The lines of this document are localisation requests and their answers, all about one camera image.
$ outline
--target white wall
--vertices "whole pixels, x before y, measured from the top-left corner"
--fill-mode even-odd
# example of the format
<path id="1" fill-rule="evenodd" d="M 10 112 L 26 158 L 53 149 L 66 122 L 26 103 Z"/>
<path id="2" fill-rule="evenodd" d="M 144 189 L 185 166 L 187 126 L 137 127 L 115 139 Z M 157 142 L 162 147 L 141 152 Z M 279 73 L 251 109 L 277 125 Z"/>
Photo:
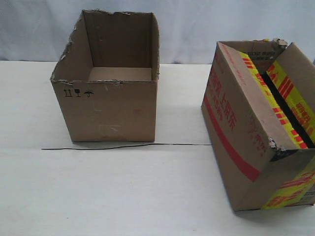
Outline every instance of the white wall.
<path id="1" fill-rule="evenodd" d="M 82 8 L 154 12 L 161 63 L 210 63 L 218 40 L 274 37 L 315 57 L 314 0 L 0 0 L 0 59 L 58 60 Z"/>

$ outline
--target empty cardboard box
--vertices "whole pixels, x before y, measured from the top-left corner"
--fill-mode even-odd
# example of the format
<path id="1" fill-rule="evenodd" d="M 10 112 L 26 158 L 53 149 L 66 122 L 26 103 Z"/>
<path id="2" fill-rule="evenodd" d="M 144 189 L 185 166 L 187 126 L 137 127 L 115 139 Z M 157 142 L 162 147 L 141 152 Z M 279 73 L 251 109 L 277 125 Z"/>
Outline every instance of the empty cardboard box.
<path id="1" fill-rule="evenodd" d="M 314 90 L 294 43 L 217 43 L 202 112 L 234 210 L 314 204 Z"/>
<path id="2" fill-rule="evenodd" d="M 83 10 L 51 77 L 72 141 L 154 141 L 153 13 Z"/>

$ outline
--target packing tape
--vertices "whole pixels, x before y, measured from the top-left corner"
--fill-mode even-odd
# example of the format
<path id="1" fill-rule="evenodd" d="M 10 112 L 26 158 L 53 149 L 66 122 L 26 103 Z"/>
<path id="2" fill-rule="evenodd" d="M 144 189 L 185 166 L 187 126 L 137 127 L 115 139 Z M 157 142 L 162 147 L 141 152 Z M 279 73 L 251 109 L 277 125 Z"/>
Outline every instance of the packing tape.
<path id="1" fill-rule="evenodd" d="M 262 93 L 265 95 L 265 98 L 267 99 L 269 105 L 271 106 L 271 108 L 275 112 L 276 116 L 278 117 L 281 125 L 286 130 L 288 136 L 297 145 L 297 147 L 299 147 L 299 148 L 307 148 L 306 144 L 303 142 L 303 140 L 300 137 L 300 135 L 293 129 L 293 127 L 292 127 L 291 123 L 289 122 L 288 118 L 286 117 L 286 115 L 283 113 L 282 109 L 277 104 L 277 102 L 276 102 L 275 98 L 273 97 L 270 89 L 265 84 L 264 80 L 260 76 L 258 70 L 256 69 L 256 67 L 253 64 L 253 62 L 250 59 L 250 57 L 247 54 L 245 54 L 245 53 L 241 53 L 241 52 L 239 52 L 239 53 L 241 54 L 241 57 L 242 57 L 244 63 L 246 64 L 248 70 L 252 74 L 252 77 L 257 82 L 257 84 L 258 84 L 259 88 L 261 89 Z"/>
<path id="2" fill-rule="evenodd" d="M 306 168 L 293 180 L 285 182 L 262 209 L 293 206 L 303 198 L 307 191 L 315 184 L 315 157 Z"/>
<path id="3" fill-rule="evenodd" d="M 293 114 L 315 144 L 315 114 L 294 86 L 288 75 L 277 61 L 269 67 L 267 74 L 275 84 L 281 96 Z"/>

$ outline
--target cardboard box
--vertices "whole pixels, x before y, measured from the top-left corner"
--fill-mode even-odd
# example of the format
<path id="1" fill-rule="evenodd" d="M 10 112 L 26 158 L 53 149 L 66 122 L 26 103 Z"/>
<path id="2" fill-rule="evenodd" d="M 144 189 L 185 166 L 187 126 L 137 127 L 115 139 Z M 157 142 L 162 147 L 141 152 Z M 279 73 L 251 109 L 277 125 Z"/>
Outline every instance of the cardboard box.
<path id="1" fill-rule="evenodd" d="M 154 141 L 153 13 L 83 10 L 51 77 L 72 141 Z"/>
<path id="2" fill-rule="evenodd" d="M 315 148 L 296 130 L 289 135 L 288 117 L 254 79 L 266 71 L 273 83 L 286 78 L 280 94 L 293 84 L 314 113 L 315 67 L 294 43 L 286 46 L 278 39 L 217 43 L 202 112 L 233 210 L 315 203 Z"/>

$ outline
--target white table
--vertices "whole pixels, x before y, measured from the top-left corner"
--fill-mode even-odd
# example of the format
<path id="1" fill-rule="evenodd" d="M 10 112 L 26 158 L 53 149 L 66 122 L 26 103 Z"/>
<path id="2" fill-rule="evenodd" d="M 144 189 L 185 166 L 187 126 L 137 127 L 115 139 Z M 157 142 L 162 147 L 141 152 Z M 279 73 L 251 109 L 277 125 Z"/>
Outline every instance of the white table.
<path id="1" fill-rule="evenodd" d="M 200 105 L 209 65 L 161 65 L 156 142 L 70 141 L 54 62 L 0 62 L 0 235 L 315 234 L 315 207 L 233 213 Z"/>

